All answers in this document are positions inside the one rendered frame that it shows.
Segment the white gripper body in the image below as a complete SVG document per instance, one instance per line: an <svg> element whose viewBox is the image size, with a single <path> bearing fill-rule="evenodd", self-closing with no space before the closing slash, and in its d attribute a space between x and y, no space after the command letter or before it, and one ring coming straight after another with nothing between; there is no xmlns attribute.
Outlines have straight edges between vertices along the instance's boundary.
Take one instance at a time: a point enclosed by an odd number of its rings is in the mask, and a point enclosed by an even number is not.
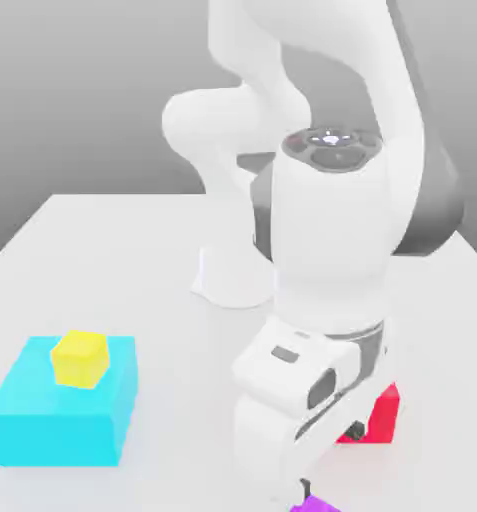
<svg viewBox="0 0 477 512"><path fill-rule="evenodd" d="M242 396L234 413L234 448L240 469L260 494L277 503L301 503L301 481L356 420L366 419L376 400L372 378L346 394L303 434L302 424Z"/></svg>

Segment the small purple cube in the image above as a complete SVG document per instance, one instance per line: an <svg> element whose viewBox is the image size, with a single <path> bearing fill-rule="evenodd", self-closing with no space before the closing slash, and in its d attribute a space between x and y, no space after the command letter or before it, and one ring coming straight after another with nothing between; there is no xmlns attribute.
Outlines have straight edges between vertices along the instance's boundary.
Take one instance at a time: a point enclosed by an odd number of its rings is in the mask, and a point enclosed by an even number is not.
<svg viewBox="0 0 477 512"><path fill-rule="evenodd" d="M341 512L341 510L315 495L309 495L302 504L294 505L289 512Z"/></svg>

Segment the small red cube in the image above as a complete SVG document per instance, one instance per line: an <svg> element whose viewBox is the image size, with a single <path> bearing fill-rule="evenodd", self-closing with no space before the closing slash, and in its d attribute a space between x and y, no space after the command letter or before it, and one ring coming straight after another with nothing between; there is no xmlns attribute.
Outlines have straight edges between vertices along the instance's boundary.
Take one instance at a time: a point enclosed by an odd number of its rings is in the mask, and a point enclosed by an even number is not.
<svg viewBox="0 0 477 512"><path fill-rule="evenodd" d="M392 383L376 400L368 421L368 430L359 440L343 434L337 444L390 444L393 441L400 407L400 394Z"/></svg>

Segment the small yellow cube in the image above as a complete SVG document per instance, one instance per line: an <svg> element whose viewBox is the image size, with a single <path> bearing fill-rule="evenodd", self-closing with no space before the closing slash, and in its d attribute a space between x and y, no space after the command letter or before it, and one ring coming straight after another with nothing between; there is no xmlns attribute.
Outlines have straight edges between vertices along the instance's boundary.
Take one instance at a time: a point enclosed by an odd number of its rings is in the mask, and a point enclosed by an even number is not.
<svg viewBox="0 0 477 512"><path fill-rule="evenodd" d="M51 349L55 383L61 386L94 389L110 367L104 334L70 330Z"/></svg>

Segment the large cyan box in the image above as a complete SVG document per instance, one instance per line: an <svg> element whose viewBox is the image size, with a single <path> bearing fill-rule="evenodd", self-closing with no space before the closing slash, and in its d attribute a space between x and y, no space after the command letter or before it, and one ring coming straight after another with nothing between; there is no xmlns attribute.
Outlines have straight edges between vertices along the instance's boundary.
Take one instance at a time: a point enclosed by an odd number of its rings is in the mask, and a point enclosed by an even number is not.
<svg viewBox="0 0 477 512"><path fill-rule="evenodd" d="M92 390L55 383L58 336L27 340L0 386L0 465L119 464L138 392L135 339L110 336L110 367Z"/></svg>

